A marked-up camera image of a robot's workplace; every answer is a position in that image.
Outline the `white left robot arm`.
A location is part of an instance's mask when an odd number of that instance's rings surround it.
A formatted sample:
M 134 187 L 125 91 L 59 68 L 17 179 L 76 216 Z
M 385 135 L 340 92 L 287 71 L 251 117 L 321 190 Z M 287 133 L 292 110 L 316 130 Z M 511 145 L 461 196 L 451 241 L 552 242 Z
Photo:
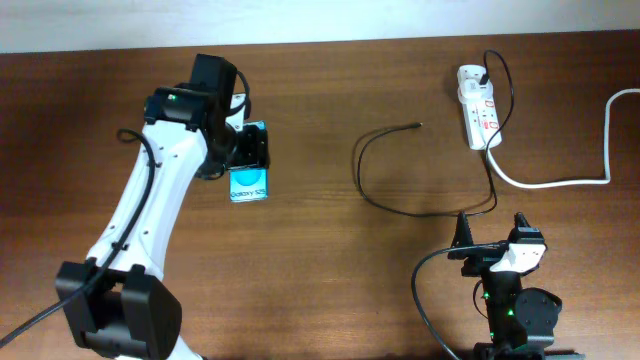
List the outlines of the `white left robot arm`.
M 181 336 L 182 306 L 163 283 L 169 240 L 195 179 L 229 178 L 233 203 L 268 196 L 268 132 L 249 119 L 244 75 L 199 54 L 188 81 L 159 87 L 144 126 L 121 129 L 141 147 L 106 229 L 80 263 L 65 262 L 55 288 L 76 345 L 109 359 L 196 359 Z

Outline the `blue Galaxy smartphone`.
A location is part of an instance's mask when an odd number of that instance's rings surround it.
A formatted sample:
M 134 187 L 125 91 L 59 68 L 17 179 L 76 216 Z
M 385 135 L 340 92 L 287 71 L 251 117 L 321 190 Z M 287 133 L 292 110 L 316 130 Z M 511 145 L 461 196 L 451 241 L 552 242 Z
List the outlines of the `blue Galaxy smartphone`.
M 266 126 L 264 121 L 246 124 L 264 124 Z M 241 203 L 266 200 L 268 198 L 268 169 L 228 170 L 230 173 L 230 201 Z

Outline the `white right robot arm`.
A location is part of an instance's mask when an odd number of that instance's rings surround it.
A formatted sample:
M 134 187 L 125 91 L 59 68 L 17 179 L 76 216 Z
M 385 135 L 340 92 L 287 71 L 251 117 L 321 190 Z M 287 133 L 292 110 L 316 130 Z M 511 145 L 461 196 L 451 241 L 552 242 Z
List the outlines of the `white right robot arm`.
M 462 260 L 461 275 L 478 277 L 490 330 L 489 343 L 477 343 L 473 357 L 489 360 L 584 359 L 573 350 L 547 350 L 563 309 L 562 300 L 541 288 L 525 288 L 522 278 L 536 269 L 547 250 L 541 231 L 514 215 L 514 227 L 505 240 L 476 244 L 467 215 L 457 215 L 450 260 Z

